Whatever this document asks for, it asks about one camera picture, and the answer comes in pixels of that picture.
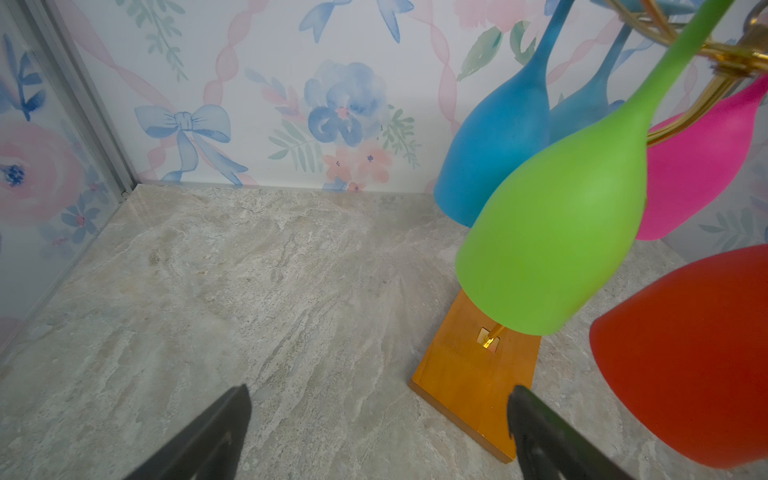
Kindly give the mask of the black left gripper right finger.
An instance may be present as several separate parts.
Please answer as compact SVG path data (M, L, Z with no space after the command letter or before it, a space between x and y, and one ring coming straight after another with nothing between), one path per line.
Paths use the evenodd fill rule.
M525 479L632 479L523 385L509 396L507 422Z

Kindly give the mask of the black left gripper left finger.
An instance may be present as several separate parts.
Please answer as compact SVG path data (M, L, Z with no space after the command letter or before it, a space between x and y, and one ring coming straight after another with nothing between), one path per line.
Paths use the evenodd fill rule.
M228 389L127 477L235 478L251 414L247 386Z

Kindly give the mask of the pink wine glass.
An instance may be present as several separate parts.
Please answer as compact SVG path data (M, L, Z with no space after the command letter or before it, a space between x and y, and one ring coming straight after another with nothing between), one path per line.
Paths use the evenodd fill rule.
M747 159L767 78L718 102L696 123L648 149L647 205L637 238L658 240L716 199Z

